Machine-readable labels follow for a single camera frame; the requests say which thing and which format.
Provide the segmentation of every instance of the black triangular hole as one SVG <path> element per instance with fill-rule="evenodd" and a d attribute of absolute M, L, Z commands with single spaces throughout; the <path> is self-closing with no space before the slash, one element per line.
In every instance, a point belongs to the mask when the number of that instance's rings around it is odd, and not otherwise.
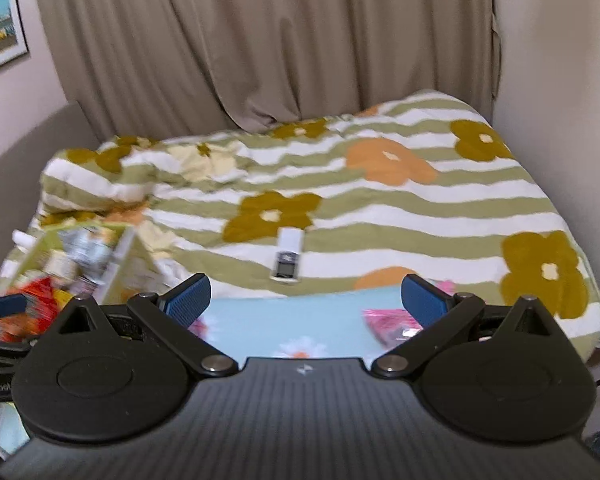
<path fill-rule="evenodd" d="M 77 306 L 69 318 L 60 327 L 61 334 L 76 334 L 79 332 L 90 332 L 93 330 L 93 322 L 87 312 L 87 309 Z"/>
<path fill-rule="evenodd" d="M 534 308 L 528 308 L 520 318 L 516 327 L 516 332 L 525 332 L 535 335 L 549 335 L 549 331 L 544 326 L 542 319 Z"/>

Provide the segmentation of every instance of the curtain fold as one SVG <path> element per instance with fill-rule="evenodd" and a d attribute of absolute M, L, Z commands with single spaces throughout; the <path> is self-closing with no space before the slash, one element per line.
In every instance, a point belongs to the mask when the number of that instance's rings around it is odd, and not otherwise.
<path fill-rule="evenodd" d="M 64 91 L 104 136 L 259 132 L 422 88 L 491 115 L 491 0 L 38 3 Z"/>

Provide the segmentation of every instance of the gray headboard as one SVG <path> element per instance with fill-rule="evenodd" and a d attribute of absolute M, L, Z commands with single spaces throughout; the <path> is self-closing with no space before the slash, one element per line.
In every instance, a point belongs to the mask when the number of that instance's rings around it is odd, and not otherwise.
<path fill-rule="evenodd" d="M 96 148 L 100 141 L 76 102 L 36 126 L 0 157 L 0 265 L 14 229 L 26 230 L 36 211 L 40 172 L 63 148 Z"/>

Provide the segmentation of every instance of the black circular cover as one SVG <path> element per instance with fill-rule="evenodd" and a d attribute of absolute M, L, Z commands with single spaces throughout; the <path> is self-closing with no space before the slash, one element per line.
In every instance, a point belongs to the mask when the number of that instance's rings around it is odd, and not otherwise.
<path fill-rule="evenodd" d="M 568 357 L 540 335 L 469 342 L 429 362 L 422 393 L 438 415 L 474 436 L 550 440 L 578 433 L 595 401 L 587 370 Z"/>
<path fill-rule="evenodd" d="M 180 407 L 187 373 L 169 351 L 121 338 L 93 300 L 70 303 L 13 379 L 13 400 L 33 434 L 110 442 L 148 430 Z"/>

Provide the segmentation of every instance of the striped blanket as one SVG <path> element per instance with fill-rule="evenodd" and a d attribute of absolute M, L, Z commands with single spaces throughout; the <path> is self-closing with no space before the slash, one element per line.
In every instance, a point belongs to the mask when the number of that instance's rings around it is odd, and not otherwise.
<path fill-rule="evenodd" d="M 130 221 L 168 280 L 204 272 L 216 297 L 416 272 L 493 304 L 535 294 L 587 348 L 600 330 L 600 294 L 563 218 L 485 119 L 439 92 L 267 134 L 118 137 L 58 153 L 41 182 L 34 232 L 75 211 Z M 281 226 L 305 230 L 294 285 L 269 277 Z"/>

